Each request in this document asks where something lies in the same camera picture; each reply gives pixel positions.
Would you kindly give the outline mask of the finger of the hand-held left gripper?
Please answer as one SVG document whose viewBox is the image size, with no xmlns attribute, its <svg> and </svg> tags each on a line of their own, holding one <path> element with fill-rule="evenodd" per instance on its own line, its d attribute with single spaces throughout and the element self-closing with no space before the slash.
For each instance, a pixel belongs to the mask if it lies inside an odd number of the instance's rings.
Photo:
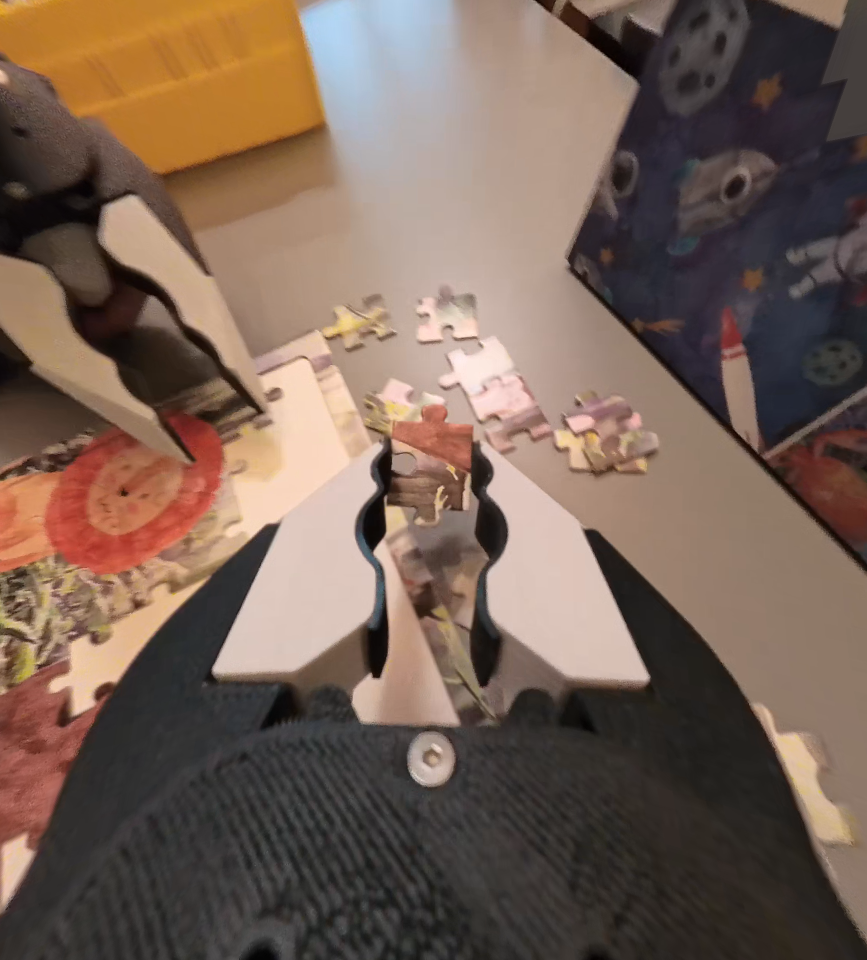
<svg viewBox="0 0 867 960">
<path fill-rule="evenodd" d="M 118 366 L 75 329 L 61 284 L 45 267 L 0 253 L 0 331 L 33 373 L 141 444 L 181 463 L 193 455 Z"/>
<path fill-rule="evenodd" d="M 163 305 L 243 404 L 267 414 L 265 388 L 218 282 L 139 196 L 104 203 L 99 244 L 121 274 Z"/>
</svg>

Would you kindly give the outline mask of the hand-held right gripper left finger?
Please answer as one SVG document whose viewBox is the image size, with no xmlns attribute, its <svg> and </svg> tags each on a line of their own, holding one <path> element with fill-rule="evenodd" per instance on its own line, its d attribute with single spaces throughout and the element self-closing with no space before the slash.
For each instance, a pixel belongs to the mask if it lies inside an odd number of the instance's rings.
<svg viewBox="0 0 867 960">
<path fill-rule="evenodd" d="M 392 444 L 377 442 L 276 526 L 211 668 L 220 683 L 352 693 L 390 650 L 387 534 Z"/>
</svg>

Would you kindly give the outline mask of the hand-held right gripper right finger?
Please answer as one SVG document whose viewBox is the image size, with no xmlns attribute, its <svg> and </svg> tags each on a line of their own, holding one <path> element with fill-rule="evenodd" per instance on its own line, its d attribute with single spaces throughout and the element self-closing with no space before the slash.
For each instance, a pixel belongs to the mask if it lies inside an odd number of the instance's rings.
<svg viewBox="0 0 867 960">
<path fill-rule="evenodd" d="M 650 674 L 582 524 L 491 447 L 474 444 L 470 658 L 499 692 L 644 690 Z"/>
</svg>

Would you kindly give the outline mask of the lion jigsaw puzzle board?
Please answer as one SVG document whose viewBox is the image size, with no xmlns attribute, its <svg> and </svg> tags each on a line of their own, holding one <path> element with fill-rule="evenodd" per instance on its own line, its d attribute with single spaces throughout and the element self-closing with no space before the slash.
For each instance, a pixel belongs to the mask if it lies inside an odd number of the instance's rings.
<svg viewBox="0 0 867 960">
<path fill-rule="evenodd" d="M 270 508 L 276 522 L 346 465 L 347 427 L 353 428 L 354 445 L 367 435 L 320 333 L 307 333 L 260 357 L 258 365 L 269 404 L 265 422 L 277 450 Z M 223 432 L 261 421 L 239 410 L 231 391 L 219 383 L 191 390 L 178 402 L 188 413 L 219 423 Z M 55 560 L 36 564 L 32 572 L 0 575 L 0 695 L 42 667 L 67 661 L 72 714 L 99 705 L 98 715 L 153 635 L 217 569 L 177 592 L 62 573 Z M 0 917 L 41 840 L 33 849 L 27 836 L 19 836 L 1 847 Z"/>
</svg>

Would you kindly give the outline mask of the reddish brown puzzle piece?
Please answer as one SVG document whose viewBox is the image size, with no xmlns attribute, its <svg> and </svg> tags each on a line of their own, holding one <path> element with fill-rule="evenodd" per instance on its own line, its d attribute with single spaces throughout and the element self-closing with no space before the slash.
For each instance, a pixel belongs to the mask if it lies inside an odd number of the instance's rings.
<svg viewBox="0 0 867 960">
<path fill-rule="evenodd" d="M 445 512 L 470 506 L 473 428 L 447 417 L 445 406 L 430 404 L 418 419 L 398 419 L 390 428 L 387 503 L 412 511 L 413 523 L 421 528 L 435 527 Z"/>
</svg>

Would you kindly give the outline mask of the pile of puzzle pieces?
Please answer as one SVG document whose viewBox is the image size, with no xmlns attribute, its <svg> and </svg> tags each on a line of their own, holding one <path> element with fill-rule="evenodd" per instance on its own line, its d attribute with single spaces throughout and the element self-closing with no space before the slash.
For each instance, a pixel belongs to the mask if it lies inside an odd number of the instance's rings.
<svg viewBox="0 0 867 960">
<path fill-rule="evenodd" d="M 466 395 L 476 419 L 486 426 L 485 438 L 493 450 L 513 450 L 512 434 L 518 432 L 534 440 L 552 437 L 558 448 L 581 440 L 569 430 L 553 429 L 496 338 L 486 339 L 480 347 L 487 351 L 480 365 L 484 374 L 475 370 L 473 388 Z M 385 541 L 394 565 L 458 717 L 473 724 L 494 722 L 504 711 L 504 694 L 477 680 L 470 653 L 476 581 L 486 553 L 472 542 L 461 541 L 450 558 L 427 556 L 416 533 L 428 528 L 416 526 L 413 515 L 412 510 L 386 504 Z M 823 846 L 854 846 L 857 838 L 848 811 L 828 798 L 821 786 L 827 763 L 817 739 L 803 731 L 779 729 L 774 715 L 761 703 L 747 705 L 776 752 L 814 841 Z"/>
</svg>

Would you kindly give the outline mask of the person's left hand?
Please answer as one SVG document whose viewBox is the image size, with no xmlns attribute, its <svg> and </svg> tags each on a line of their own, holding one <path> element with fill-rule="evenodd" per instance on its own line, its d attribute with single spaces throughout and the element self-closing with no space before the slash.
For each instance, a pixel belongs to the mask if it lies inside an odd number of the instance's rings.
<svg viewBox="0 0 867 960">
<path fill-rule="evenodd" d="M 72 322 L 88 344 L 105 349 L 134 330 L 148 299 L 140 289 L 117 285 L 103 304 L 77 307 Z"/>
</svg>

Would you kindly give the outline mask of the yellow plastic bin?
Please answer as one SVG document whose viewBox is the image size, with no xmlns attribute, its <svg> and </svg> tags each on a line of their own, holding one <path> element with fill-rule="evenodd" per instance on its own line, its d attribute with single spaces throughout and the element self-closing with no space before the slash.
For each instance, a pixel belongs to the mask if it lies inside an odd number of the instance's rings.
<svg viewBox="0 0 867 960">
<path fill-rule="evenodd" d="M 0 2 L 0 54 L 160 174 L 326 123 L 292 1 Z"/>
</svg>

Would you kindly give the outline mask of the orange corner puzzle piece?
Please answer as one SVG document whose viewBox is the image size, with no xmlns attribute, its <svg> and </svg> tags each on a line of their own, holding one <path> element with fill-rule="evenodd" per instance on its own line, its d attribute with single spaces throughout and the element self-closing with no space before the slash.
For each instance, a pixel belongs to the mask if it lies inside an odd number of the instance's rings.
<svg viewBox="0 0 867 960">
<path fill-rule="evenodd" d="M 415 315 L 418 325 L 416 341 L 420 344 L 441 343 L 444 331 L 455 341 L 478 340 L 478 299 L 474 293 L 456 293 L 447 285 L 436 295 L 417 300 Z"/>
</svg>

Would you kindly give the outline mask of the joined brown bear puzzle section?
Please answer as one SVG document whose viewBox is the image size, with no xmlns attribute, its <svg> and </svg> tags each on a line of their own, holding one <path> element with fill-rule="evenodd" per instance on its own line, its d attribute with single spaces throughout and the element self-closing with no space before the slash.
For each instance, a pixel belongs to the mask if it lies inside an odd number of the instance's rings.
<svg viewBox="0 0 867 960">
<path fill-rule="evenodd" d="M 0 694 L 0 853 L 26 836 L 36 849 L 100 706 L 74 715 L 67 660 Z"/>
</svg>

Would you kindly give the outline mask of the space print puzzle box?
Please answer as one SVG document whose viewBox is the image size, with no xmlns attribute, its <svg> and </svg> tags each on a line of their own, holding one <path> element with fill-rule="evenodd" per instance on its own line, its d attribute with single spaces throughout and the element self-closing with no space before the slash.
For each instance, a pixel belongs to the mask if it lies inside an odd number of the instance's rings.
<svg viewBox="0 0 867 960">
<path fill-rule="evenodd" d="M 672 2 L 569 252 L 867 566 L 861 2 Z"/>
</svg>

